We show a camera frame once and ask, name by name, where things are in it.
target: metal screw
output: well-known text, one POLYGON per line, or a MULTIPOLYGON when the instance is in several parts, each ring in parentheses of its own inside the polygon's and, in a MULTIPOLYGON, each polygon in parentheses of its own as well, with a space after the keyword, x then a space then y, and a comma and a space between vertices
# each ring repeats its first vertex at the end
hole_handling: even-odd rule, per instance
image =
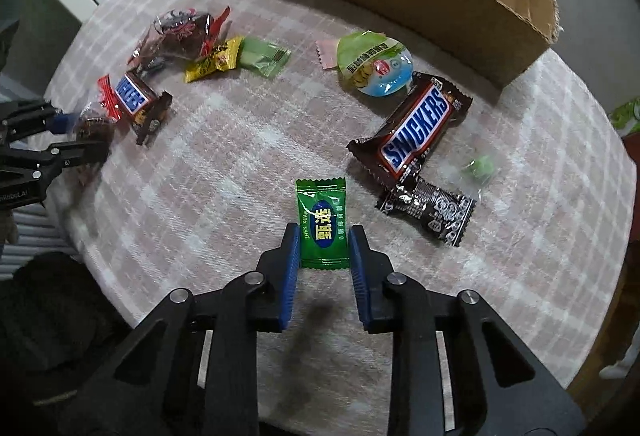
POLYGON ((462 299, 462 301, 466 302, 467 304, 475 304, 478 301, 480 301, 480 296, 478 295, 478 292, 474 290, 463 290, 462 293, 460 294, 460 298, 462 299))
POLYGON ((260 285, 264 281, 264 276, 260 272, 249 272, 244 276, 244 282, 248 285, 260 285))
POLYGON ((189 290, 186 288, 176 288, 169 294, 169 299, 171 302, 175 302, 180 304, 180 302, 185 302, 189 298, 189 290))
POLYGON ((406 276, 404 273, 391 272, 386 276, 386 280, 392 285, 404 285, 404 283, 406 283, 406 276))

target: brown candy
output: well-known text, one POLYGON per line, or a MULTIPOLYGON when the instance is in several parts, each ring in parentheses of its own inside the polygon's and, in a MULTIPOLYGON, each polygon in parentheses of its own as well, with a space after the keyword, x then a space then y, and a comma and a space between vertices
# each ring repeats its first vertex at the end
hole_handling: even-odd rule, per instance
POLYGON ((215 19, 208 12, 195 9, 170 10, 158 16, 138 41, 129 58, 129 67, 152 70, 156 68, 154 64, 161 65, 165 57, 191 61, 206 57, 229 12, 227 7, 215 19))
POLYGON ((410 193, 387 191, 376 204, 386 214, 403 212, 420 221, 436 239, 457 247, 465 232, 476 201, 452 194, 418 177, 410 193))
POLYGON ((447 127, 465 117, 471 102, 446 79, 414 72, 410 93, 380 130, 369 139, 351 140, 347 149, 394 190, 408 169, 423 163, 447 127))
POLYGON ((173 96, 162 92, 158 97, 134 71, 128 71, 116 86, 120 109, 129 118, 137 135, 137 145, 142 145, 146 136, 155 133, 166 117, 173 96))

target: round table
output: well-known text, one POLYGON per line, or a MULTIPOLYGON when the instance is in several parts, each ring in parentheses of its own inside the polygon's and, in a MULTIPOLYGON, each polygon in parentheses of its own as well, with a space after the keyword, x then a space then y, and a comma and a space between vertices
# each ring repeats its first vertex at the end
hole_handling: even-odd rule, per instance
MULTIPOLYGON (((107 0, 47 97, 72 110, 103 74, 116 84, 155 15, 226 5, 231 34, 292 49, 284 71, 267 80, 235 70, 187 86, 169 68, 152 84, 174 95, 174 116, 154 142, 137 146, 125 129, 97 181, 81 191, 69 172, 49 188, 50 209, 126 320, 136 324, 173 288, 209 291, 255 268, 298 219, 295 179, 345 175, 348 223, 364 226, 373 249, 434 291, 478 290, 566 386, 612 297, 636 183, 580 79, 549 51, 500 91, 413 32, 340 0, 107 0), (345 149, 375 132, 402 96, 348 92, 321 69, 314 41, 358 29, 402 41, 417 70, 474 97, 425 179, 446 185, 454 155, 479 139, 504 157, 459 248, 375 210, 380 187, 345 149)), ((390 336, 369 336, 358 322, 349 272, 301 270, 289 330, 258 336, 260 416, 307 434, 382 434, 390 358, 390 336)))

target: red candy wrapper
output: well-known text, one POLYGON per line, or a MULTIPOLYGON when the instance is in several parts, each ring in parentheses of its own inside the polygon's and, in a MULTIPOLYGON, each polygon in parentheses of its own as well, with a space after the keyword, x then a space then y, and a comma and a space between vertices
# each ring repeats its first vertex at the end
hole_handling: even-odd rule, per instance
POLYGON ((111 142, 115 123, 122 114, 109 75, 100 77, 97 84, 98 92, 89 97, 86 106, 80 111, 74 131, 78 139, 111 142))
POLYGON ((129 68, 150 70, 161 66, 164 58, 207 57, 230 12, 227 7, 214 19, 208 12, 183 9, 156 17, 129 57, 129 68))

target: candy wrapper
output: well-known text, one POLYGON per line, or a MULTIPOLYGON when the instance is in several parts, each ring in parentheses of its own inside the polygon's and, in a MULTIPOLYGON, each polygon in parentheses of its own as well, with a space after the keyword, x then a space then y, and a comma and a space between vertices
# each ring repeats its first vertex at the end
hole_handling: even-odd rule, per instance
POLYGON ((631 99, 609 114, 613 128, 621 137, 640 131, 640 98, 631 99))
POLYGON ((354 32, 340 38, 335 54, 334 44, 316 41, 322 67, 337 65, 347 83, 367 95, 391 95, 411 80, 411 54, 396 39, 375 32, 354 32))
POLYGON ((136 133, 137 145, 142 145, 149 134, 156 133, 173 100, 167 92, 158 96, 134 71, 124 74, 115 94, 121 111, 136 133))
POLYGON ((461 150, 448 159, 443 169, 451 185, 463 194, 481 202, 482 193, 491 185, 504 166, 504 157, 492 145, 480 139, 469 153, 461 150))
POLYGON ((184 9, 156 17, 131 54, 129 68, 156 70, 165 58, 196 61, 207 57, 229 13, 227 7, 214 19, 207 12, 184 9))
POLYGON ((348 269, 344 178, 296 180, 296 194, 302 230, 301 266, 320 270, 348 269))
POLYGON ((78 113, 78 121, 74 127, 78 140, 104 140, 111 142, 115 124, 122 114, 118 98, 111 87, 109 75, 100 77, 97 82, 98 91, 93 92, 89 102, 78 113))
POLYGON ((214 46, 213 51, 207 57, 191 64, 185 70, 184 81, 192 82, 216 71, 235 68, 242 39, 242 37, 233 38, 219 46, 214 46))
POLYGON ((471 102, 446 79, 414 72, 409 95, 379 131, 351 140, 347 149, 393 191, 409 168, 422 166, 444 131, 466 116, 471 102))
POLYGON ((289 60, 291 51, 273 42, 247 37, 242 41, 240 66, 257 71, 265 77, 275 77, 289 60))
POLYGON ((401 212, 416 218, 429 235, 452 247, 459 246, 475 206, 470 197, 444 191, 420 177, 411 194, 388 191, 376 204, 386 214, 401 212))

